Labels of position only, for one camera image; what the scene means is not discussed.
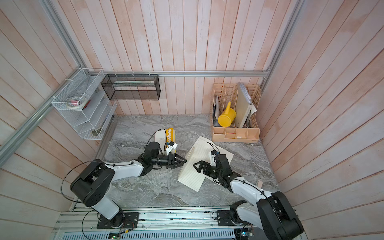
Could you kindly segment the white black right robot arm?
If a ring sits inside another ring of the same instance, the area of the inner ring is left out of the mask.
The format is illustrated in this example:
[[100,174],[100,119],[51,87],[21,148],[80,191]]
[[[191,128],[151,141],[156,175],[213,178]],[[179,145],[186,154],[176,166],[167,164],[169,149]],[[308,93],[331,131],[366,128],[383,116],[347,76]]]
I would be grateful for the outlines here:
[[282,192],[272,193],[250,183],[232,170],[225,154],[213,155],[210,163],[199,161],[194,168],[243,198],[228,211],[217,211],[219,226],[256,226],[269,240],[292,240],[304,232],[299,217]]

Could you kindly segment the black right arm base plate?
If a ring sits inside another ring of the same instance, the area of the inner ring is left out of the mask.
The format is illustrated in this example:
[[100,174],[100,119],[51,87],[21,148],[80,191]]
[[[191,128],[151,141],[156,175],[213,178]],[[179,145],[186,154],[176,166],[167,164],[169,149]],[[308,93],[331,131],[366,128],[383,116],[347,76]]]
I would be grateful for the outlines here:
[[218,226],[228,227],[228,226],[247,226],[252,225],[260,221],[260,216],[257,213],[243,213],[243,218],[241,218],[236,210],[220,210],[216,211],[216,220]]

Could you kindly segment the white orange Notebook cover notebook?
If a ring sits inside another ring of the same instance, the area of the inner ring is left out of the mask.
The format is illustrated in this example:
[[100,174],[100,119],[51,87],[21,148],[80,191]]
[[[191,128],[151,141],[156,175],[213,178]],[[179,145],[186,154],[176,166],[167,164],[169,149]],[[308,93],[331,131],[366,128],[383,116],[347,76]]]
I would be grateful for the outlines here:
[[174,128],[160,129],[155,133],[155,141],[160,144],[164,154],[166,154],[166,144],[170,141],[176,143],[176,133]]

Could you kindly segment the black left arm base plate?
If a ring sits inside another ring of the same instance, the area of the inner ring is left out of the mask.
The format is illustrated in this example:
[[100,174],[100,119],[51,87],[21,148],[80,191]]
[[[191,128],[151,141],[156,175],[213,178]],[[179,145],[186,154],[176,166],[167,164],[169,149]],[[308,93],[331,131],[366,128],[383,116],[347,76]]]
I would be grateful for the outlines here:
[[140,213],[138,212],[119,212],[111,220],[103,215],[100,216],[97,229],[135,229],[138,226]]

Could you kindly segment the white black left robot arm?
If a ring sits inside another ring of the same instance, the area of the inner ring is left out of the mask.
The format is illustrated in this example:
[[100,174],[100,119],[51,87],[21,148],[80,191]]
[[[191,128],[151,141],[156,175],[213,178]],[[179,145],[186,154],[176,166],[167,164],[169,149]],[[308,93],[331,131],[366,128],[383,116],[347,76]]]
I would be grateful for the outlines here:
[[117,220],[123,217],[121,208],[109,197],[107,191],[112,182],[141,177],[149,173],[153,166],[164,166],[166,169],[182,167],[187,160],[175,153],[162,153],[158,142],[150,142],[137,159],[130,162],[113,164],[101,160],[92,161],[71,183],[70,190],[84,205],[96,210],[105,219]]

